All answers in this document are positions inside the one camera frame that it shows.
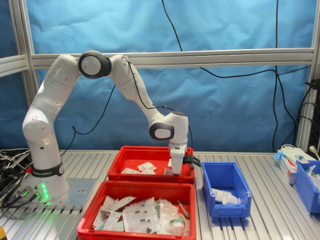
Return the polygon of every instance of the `aluminum frame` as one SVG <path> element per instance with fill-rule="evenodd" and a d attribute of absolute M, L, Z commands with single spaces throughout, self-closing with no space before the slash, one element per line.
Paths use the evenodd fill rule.
<path fill-rule="evenodd" d="M 21 70 L 23 84 L 27 103 L 30 105 L 39 89 L 39 80 L 36 70 L 49 69 L 60 54 L 35 54 L 26 0 L 8 1 L 18 54 L 24 55 L 25 60 L 27 60 L 27 65 L 25 67 L 28 69 L 20 68 L 20 70 L 23 69 Z M 320 6 L 319 0 L 317 0 L 312 46 L 310 48 L 126 52 L 123 54 L 127 55 L 138 69 L 310 65 L 307 79 L 310 82 L 312 79 L 320 77 L 320 61 L 318 62 L 320 36 L 319 16 Z M 104 53 L 106 57 L 111 57 L 115 54 L 117 53 Z M 81 53 L 74 53 L 71 55 L 78 57 Z M 315 90 L 310 91 L 307 101 L 314 103 L 316 94 L 317 92 Z M 313 105 L 308 104 L 305 106 L 302 113 L 304 116 L 312 118 L 313 112 Z M 300 121 L 296 143 L 303 150 L 307 150 L 310 129 L 311 123 L 306 119 L 302 119 Z"/>
<path fill-rule="evenodd" d="M 26 2 L 24 0 L 8 0 L 17 53 L 27 59 L 27 69 L 22 72 L 23 86 L 28 106 L 35 98 L 39 86 L 36 73 L 31 66 L 30 55 L 34 54 L 30 24 Z"/>
<path fill-rule="evenodd" d="M 25 55 L 0 58 L 0 77 L 15 74 L 29 69 L 29 61 Z"/>

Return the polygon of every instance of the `plastic bag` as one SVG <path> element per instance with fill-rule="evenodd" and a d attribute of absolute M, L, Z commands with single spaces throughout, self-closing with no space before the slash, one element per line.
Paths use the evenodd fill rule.
<path fill-rule="evenodd" d="M 314 168 L 316 167 L 316 165 L 313 165 L 311 167 L 309 167 L 305 172 L 308 175 L 308 177 L 310 178 L 312 171 L 314 170 Z"/>

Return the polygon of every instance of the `perforated metal surface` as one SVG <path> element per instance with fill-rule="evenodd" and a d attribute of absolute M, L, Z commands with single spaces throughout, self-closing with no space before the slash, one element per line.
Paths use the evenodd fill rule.
<path fill-rule="evenodd" d="M 70 151 L 63 158 L 69 178 L 97 178 L 94 193 L 117 151 Z M 296 190 L 268 153 L 196 152 L 202 162 L 236 162 L 252 192 L 247 218 L 208 217 L 202 193 L 202 170 L 195 168 L 197 239 L 203 240 L 320 240 L 320 214 L 309 214 Z M 10 210 L 0 217 L 9 240 L 75 240 L 84 211 L 34 207 Z"/>

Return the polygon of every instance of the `black cable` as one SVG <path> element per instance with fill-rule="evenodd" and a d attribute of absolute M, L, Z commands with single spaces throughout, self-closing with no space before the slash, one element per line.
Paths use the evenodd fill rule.
<path fill-rule="evenodd" d="M 76 131 L 74 129 L 74 126 L 72 126 L 72 129 L 73 129 L 73 138 L 72 138 L 72 141 L 70 142 L 69 146 L 66 148 L 66 150 L 64 150 L 64 152 L 60 155 L 60 158 L 63 156 L 63 154 L 66 153 L 66 151 L 69 150 L 69 148 L 71 147 L 71 145 L 74 143 L 74 140 L 75 140 L 75 136 L 76 136 Z"/>
<path fill-rule="evenodd" d="M 134 72 L 132 71 L 132 68 L 131 68 L 131 64 L 132 64 L 132 63 L 129 62 L 129 61 L 126 61 L 126 62 L 128 63 L 128 65 L 129 65 L 129 67 L 130 67 L 131 74 L 132 74 L 132 76 L 133 76 L 133 81 L 134 81 L 134 84 L 135 84 L 135 88 L 136 88 L 136 91 L 137 91 L 137 93 L 138 93 L 139 99 L 140 99 L 141 103 L 143 104 L 143 106 L 144 106 L 146 109 L 160 109 L 160 108 L 161 108 L 161 109 L 169 109 L 169 110 L 175 112 L 175 110 L 173 110 L 173 109 L 170 108 L 170 107 L 167 107 L 166 105 L 164 105 L 164 106 L 153 106 L 153 107 L 147 107 L 147 106 L 145 105 L 144 101 L 142 101 L 142 99 L 141 99 L 140 92 L 139 92 L 138 85 L 137 85 L 137 81 L 136 81 Z"/>
<path fill-rule="evenodd" d="M 288 140 L 288 138 L 290 138 L 290 136 L 294 134 L 294 130 L 286 137 L 286 139 L 283 141 L 283 143 L 281 144 L 281 146 L 285 145 L 286 141 Z"/>
<path fill-rule="evenodd" d="M 19 207 L 22 207 L 22 206 L 24 206 L 24 205 L 26 205 L 26 204 L 29 204 L 29 203 L 31 203 L 31 202 L 32 202 L 31 200 L 28 200 L 28 201 L 26 201 L 26 202 L 24 202 L 24 203 L 21 203 L 21 204 L 17 205 L 17 206 L 8 206 L 8 207 L 6 207 L 6 208 L 7 208 L 7 209 L 19 208 Z"/>
<path fill-rule="evenodd" d="M 114 90 L 115 90 L 115 87 L 116 87 L 116 85 L 114 85 L 113 88 L 112 88 L 112 91 L 111 91 L 111 93 L 110 93 L 109 99 L 108 99 L 108 101 L 106 102 L 106 105 L 105 105 L 105 107 L 104 107 L 104 110 L 103 110 L 103 113 L 102 113 L 101 117 L 99 118 L 99 120 L 96 122 L 96 124 L 94 125 L 94 127 L 93 127 L 90 131 L 88 131 L 88 132 L 86 132 L 86 133 L 81 133 L 81 132 L 78 132 L 78 131 L 76 130 L 76 127 L 75 127 L 75 126 L 72 126 L 72 129 L 73 129 L 73 131 L 74 131 L 73 138 L 72 138 L 69 146 L 66 148 L 66 150 L 64 150 L 64 152 L 60 155 L 60 157 L 62 157 L 63 154 L 65 154 L 66 151 L 71 147 L 72 143 L 73 143 L 74 140 L 75 140 L 76 133 L 79 134 L 79 135 L 87 135 L 87 134 L 91 133 L 91 132 L 96 128 L 96 126 L 98 125 L 98 123 L 100 122 L 100 120 L 101 120 L 101 119 L 103 118 L 103 116 L 105 115 L 107 106 L 108 106 L 109 101 L 110 101 L 110 99 L 111 99 L 112 93 L 113 93 Z"/>
<path fill-rule="evenodd" d="M 192 151 L 194 150 L 194 140 L 193 140 L 193 138 L 192 138 L 192 133 L 191 133 L 191 128 L 190 128 L 190 126 L 188 125 L 188 128 L 189 128 L 189 131 L 190 131 L 190 137 L 191 137 L 191 149 L 192 149 Z"/>
<path fill-rule="evenodd" d="M 300 70 L 302 70 L 302 69 L 306 69 L 306 68 L 308 68 L 308 67 L 309 67 L 309 66 L 305 66 L 305 67 L 302 67 L 302 68 L 298 68 L 298 69 L 296 69 L 296 70 L 292 70 L 292 71 L 287 71 L 287 72 L 284 72 L 284 73 L 280 73 L 280 74 L 278 74 L 278 75 L 280 76 L 280 75 L 284 75 L 284 74 L 294 73 L 294 72 L 300 71 Z"/>
<path fill-rule="evenodd" d="M 306 104 L 312 104 L 313 106 L 315 106 L 316 104 L 315 103 L 313 103 L 313 102 L 305 102 L 304 104 L 302 104 L 302 106 L 303 105 L 306 105 Z"/>
<path fill-rule="evenodd" d="M 139 99 L 140 99 L 141 103 L 143 104 L 143 106 L 144 106 L 146 109 L 159 109 L 159 108 L 163 108 L 163 109 L 169 109 L 169 110 L 175 112 L 175 110 L 173 110 L 172 108 L 167 107 L 167 106 L 165 106 L 165 105 L 164 105 L 164 106 L 155 106 L 155 107 L 147 107 L 147 106 L 145 105 L 145 103 L 142 101 L 141 96 L 140 96 L 140 92 L 139 92 L 139 89 L 138 89 L 138 85 L 137 85 L 137 82 L 136 82 L 136 78 L 135 78 L 134 72 L 132 71 L 132 68 L 131 68 L 131 62 L 127 61 L 127 63 L 128 63 L 128 65 L 129 65 L 129 67 L 130 67 L 130 70 L 131 70 L 131 73 L 132 73 L 132 76 L 133 76 L 133 80 L 134 80 L 134 83 L 135 83 L 135 88 L 136 88 L 136 91 L 137 91 L 137 93 L 138 93 Z M 190 128 L 189 125 L 188 125 L 188 128 L 189 128 L 190 137 L 191 137 L 191 148 L 192 148 L 192 150 L 193 150 L 193 149 L 194 149 L 194 140 L 193 140 L 193 138 L 192 138 L 191 128 Z"/>
<path fill-rule="evenodd" d="M 272 152 L 275 152 L 275 138 L 276 138 L 276 133 L 278 129 L 278 119 L 277 119 L 277 114 L 276 114 L 276 92 L 277 92 L 277 77 L 275 77 L 275 85 L 274 85 L 274 92 L 273 92 L 273 103 L 272 103 L 272 108 L 273 108 L 273 114 L 274 114 L 274 119 L 275 119 L 275 129 L 273 133 L 273 138 L 272 138 Z"/>
<path fill-rule="evenodd" d="M 13 187 L 8 193 L 7 195 L 4 197 L 2 204 L 1 204 L 1 208 L 7 207 L 7 202 L 9 201 L 9 199 L 11 198 L 12 194 L 20 187 L 20 184 L 22 182 L 22 180 L 24 179 L 25 174 L 23 174 L 21 176 L 21 178 L 19 179 L 19 182 L 17 183 L 17 185 L 15 187 Z"/>
<path fill-rule="evenodd" d="M 8 207 L 6 207 L 6 208 L 8 208 L 8 209 L 12 209 L 12 208 L 19 208 L 19 207 L 22 207 L 22 206 L 24 206 L 24 205 L 26 205 L 26 204 L 31 203 L 34 199 L 36 199 L 36 198 L 37 198 L 37 196 L 38 196 L 39 194 L 40 194 L 40 193 L 39 193 L 39 192 L 37 192 L 37 193 L 35 193 L 32 197 L 30 197 L 30 199 L 29 199 L 28 201 L 26 201 L 26 202 L 24 202 L 24 203 L 21 203 L 21 204 L 19 204 L 19 205 L 16 205 L 16 206 L 12 206 L 12 205 L 10 205 L 10 206 L 8 206 Z"/>
<path fill-rule="evenodd" d="M 101 119 L 103 118 L 103 116 L 105 115 L 105 112 L 106 112 L 108 103 L 109 103 L 109 101 L 110 101 L 110 99 L 111 99 L 112 93 L 113 93 L 114 90 L 115 90 L 115 87 L 116 87 L 116 85 L 114 85 L 113 88 L 112 88 L 112 91 L 111 91 L 111 93 L 110 93 L 109 99 L 108 99 L 108 101 L 106 102 L 106 105 L 105 105 L 105 107 L 104 107 L 104 110 L 103 110 L 103 113 L 102 113 L 100 119 L 96 122 L 96 124 L 94 125 L 94 127 L 93 127 L 90 131 L 88 131 L 88 132 L 86 132 L 86 133 L 81 133 L 81 132 L 76 131 L 76 128 L 75 128 L 74 126 L 72 126 L 72 127 L 73 127 L 73 130 L 74 130 L 77 134 L 87 135 L 87 134 L 91 133 L 91 132 L 96 128 L 96 126 L 98 125 L 98 123 L 100 122 L 100 120 L 101 120 Z"/>
<path fill-rule="evenodd" d="M 4 209 L 8 209 L 10 206 L 12 206 L 13 204 L 15 204 L 16 202 L 18 202 L 21 199 L 21 196 L 16 197 L 14 200 L 12 200 L 11 202 L 9 202 L 6 205 L 1 205 L 2 208 Z"/>
<path fill-rule="evenodd" d="M 176 31 L 176 28 L 175 28 L 174 24 L 172 23 L 169 15 L 168 15 L 168 13 L 167 13 L 164 0 L 162 0 L 162 5 L 163 5 L 163 9 L 164 9 L 164 12 L 165 12 L 166 16 L 167 16 L 168 20 L 169 20 L 170 23 L 171 23 L 171 26 L 172 26 L 172 28 L 173 28 L 173 31 L 174 31 L 176 40 L 177 40 L 177 42 L 178 42 L 178 44 L 179 44 L 180 50 L 181 50 L 181 52 L 183 52 L 183 49 L 182 49 L 182 47 L 181 47 L 180 40 L 179 40 L 177 31 Z M 279 9 L 279 0 L 276 1 L 276 14 L 275 14 L 275 23 L 276 23 L 276 24 L 275 24 L 275 48 L 278 48 L 278 9 Z M 299 69 L 296 69 L 296 70 L 292 70 L 292 71 L 288 71 L 288 72 L 281 73 L 281 75 L 288 74 L 288 73 L 293 73 L 293 72 L 296 72 L 296 71 L 299 71 L 299 70 L 302 70 L 302 69 L 305 69 L 305 68 L 307 68 L 307 66 L 306 66 L 306 67 L 299 68 Z M 209 70 L 207 70 L 207 69 L 205 69 L 205 68 L 203 68 L 203 67 L 200 67 L 200 69 L 206 71 L 207 73 L 209 73 L 209 74 L 211 74 L 211 75 L 213 75 L 213 76 L 215 76 L 215 77 L 217 77 L 217 78 L 221 78 L 221 79 L 247 77 L 247 76 L 252 76 L 252 75 L 256 75 L 256 74 L 260 74 L 260 73 L 264 73 L 264 72 L 268 72 L 268 71 L 274 72 L 274 73 L 275 73 L 275 81 L 276 81 L 276 82 L 275 82 L 275 86 L 274 86 L 274 95 L 273 95 L 273 104 L 272 104 L 272 107 L 273 107 L 273 114 L 274 114 L 276 126 L 275 126 L 275 131 L 274 131 L 273 139 L 272 139 L 272 150 L 273 150 L 273 152 L 275 151 L 275 150 L 274 150 L 274 142 L 275 142 L 275 136 L 276 136 L 277 129 L 278 129 L 278 119 L 277 119 L 276 110 L 275 110 L 275 98 L 276 98 L 276 91 L 277 91 L 277 80 L 279 81 L 280 88 L 281 88 L 281 92 L 282 92 L 282 99 L 283 99 L 284 109 L 285 109 L 285 111 L 288 113 L 288 115 L 290 116 L 290 118 L 292 119 L 293 124 L 294 124 L 294 132 L 296 132 L 297 125 L 296 125 L 295 119 L 292 117 L 292 115 L 290 114 L 290 112 L 288 111 L 288 109 L 287 109 L 287 107 L 286 107 L 284 90 L 283 90 L 283 87 L 282 87 L 282 84 L 281 84 L 281 80 L 280 80 L 279 74 L 278 74 L 278 66 L 275 66 L 275 70 L 273 70 L 273 69 L 267 69 L 267 70 L 263 70 L 263 71 L 259 71 L 259 72 L 250 73 L 250 74 L 232 75 L 232 76 L 219 76 L 219 75 L 216 75 L 216 74 L 212 73 L 211 71 L 209 71 Z"/>
<path fill-rule="evenodd" d="M 178 34 L 177 34 L 177 32 L 176 32 L 176 29 L 175 29 L 175 26 L 174 26 L 174 24 L 172 23 L 172 21 L 171 21 L 171 19 L 170 19 L 169 15 L 168 15 L 168 13 L 167 13 L 167 10 L 166 10 L 166 7 L 165 7 L 164 0 L 162 0 L 162 5 L 163 5 L 163 9 L 164 9 L 165 15 L 166 15 L 166 17 L 169 19 L 169 21 L 170 21 L 170 23 L 171 23 L 171 26 L 172 26 L 172 28 L 173 28 L 173 31 L 174 31 L 174 34 L 175 34 L 176 40 L 178 41 L 178 44 L 179 44 L 180 50 L 181 50 L 181 52 L 183 52 L 182 47 L 181 47 L 181 44 L 180 44 L 180 41 L 179 41 L 179 38 L 178 38 Z"/>
<path fill-rule="evenodd" d="M 300 116 L 300 118 L 304 118 L 304 119 L 308 119 L 309 121 L 311 121 L 312 123 L 314 122 L 312 119 L 306 117 L 306 116 Z"/>

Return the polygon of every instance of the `red plastic bin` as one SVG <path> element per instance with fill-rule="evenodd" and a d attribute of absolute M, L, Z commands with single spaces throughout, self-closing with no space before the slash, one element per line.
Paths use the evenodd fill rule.
<path fill-rule="evenodd" d="M 94 230 L 92 225 L 107 195 L 114 199 L 132 195 L 137 197 L 136 202 L 152 197 L 155 200 L 166 199 L 176 207 L 179 200 L 190 216 L 190 236 Z M 104 181 L 81 219 L 77 232 L 79 240 L 195 240 L 197 238 L 195 187 L 185 183 Z"/>
<path fill-rule="evenodd" d="M 192 149 L 188 147 L 185 154 L 192 153 Z M 123 146 L 108 171 L 108 178 L 117 181 L 194 184 L 195 171 L 188 164 L 182 165 L 180 176 L 164 175 L 165 168 L 170 169 L 169 159 L 170 152 L 166 146 Z M 139 170 L 138 166 L 146 162 L 156 167 L 155 175 L 121 174 L 125 168 Z"/>

